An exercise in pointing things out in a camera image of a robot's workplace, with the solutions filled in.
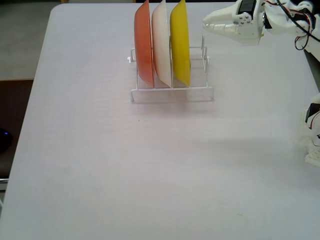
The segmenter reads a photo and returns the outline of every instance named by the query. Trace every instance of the table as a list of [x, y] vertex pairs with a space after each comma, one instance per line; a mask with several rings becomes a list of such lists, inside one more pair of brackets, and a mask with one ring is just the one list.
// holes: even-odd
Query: table
[[[190, 43], [230, 4], [188, 3]], [[318, 91], [294, 38], [205, 33], [214, 102], [132, 104], [138, 6], [51, 12], [0, 239], [319, 239], [320, 168], [297, 147]]]

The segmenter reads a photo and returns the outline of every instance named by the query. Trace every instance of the dish rack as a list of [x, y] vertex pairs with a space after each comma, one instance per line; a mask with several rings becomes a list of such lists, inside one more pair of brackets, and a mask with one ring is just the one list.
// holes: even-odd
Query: dish rack
[[[140, 81], [140, 77], [138, 74], [138, 69], [136, 69], [136, 87], [135, 89], [132, 89], [130, 92], [130, 100], [131, 102], [135, 101], [134, 98], [134, 93], [135, 92], [161, 92], [161, 91], [193, 91], [193, 90], [207, 90], [209, 91], [209, 99], [207, 100], [202, 100], [201, 102], [212, 102], [214, 100], [214, 94], [213, 94], [213, 87], [209, 86], [208, 84], [208, 69], [209, 69], [209, 62], [210, 62], [210, 57], [207, 55], [207, 51], [208, 48], [207, 46], [205, 46], [205, 36], [202, 35], [201, 38], [201, 46], [190, 46], [189, 47], [190, 51], [192, 50], [200, 50], [200, 52], [198, 52], [199, 54], [197, 54], [196, 56], [190, 54], [190, 67], [191, 67], [191, 75], [192, 75], [192, 66], [193, 66], [193, 62], [194, 61], [202, 61], [202, 76], [193, 76], [190, 77], [190, 86], [181, 86], [181, 84], [177, 84], [177, 80], [175, 79], [174, 76], [174, 71], [173, 71], [173, 63], [172, 63], [172, 59], [171, 59], [171, 85], [172, 87], [151, 87], [151, 88], [147, 88], [144, 86], [141, 86], [141, 84], [139, 83]], [[129, 63], [135, 63], [136, 59], [135, 59], [135, 49], [132, 48], [130, 51], [130, 56], [127, 58]], [[200, 85], [194, 85], [195, 80], [199, 80], [198, 78], [203, 78], [203, 83]]]

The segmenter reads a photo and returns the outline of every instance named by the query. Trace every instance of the black mouse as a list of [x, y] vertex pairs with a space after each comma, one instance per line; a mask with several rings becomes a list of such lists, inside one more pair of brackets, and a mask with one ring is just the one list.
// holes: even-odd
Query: black mouse
[[0, 153], [4, 152], [11, 146], [13, 139], [14, 138], [8, 131], [0, 128]]

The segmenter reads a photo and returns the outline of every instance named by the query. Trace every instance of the white plate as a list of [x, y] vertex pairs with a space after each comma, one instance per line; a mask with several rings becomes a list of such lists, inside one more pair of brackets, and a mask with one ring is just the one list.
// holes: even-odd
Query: white plate
[[152, 42], [156, 75], [171, 88], [171, 61], [166, 0], [160, 2], [152, 13]]

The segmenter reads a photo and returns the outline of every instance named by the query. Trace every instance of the orange plate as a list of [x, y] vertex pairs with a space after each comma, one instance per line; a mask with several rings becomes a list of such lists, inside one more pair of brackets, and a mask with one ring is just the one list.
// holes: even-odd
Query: orange plate
[[134, 45], [138, 74], [143, 81], [154, 88], [149, 0], [146, 0], [135, 12]]

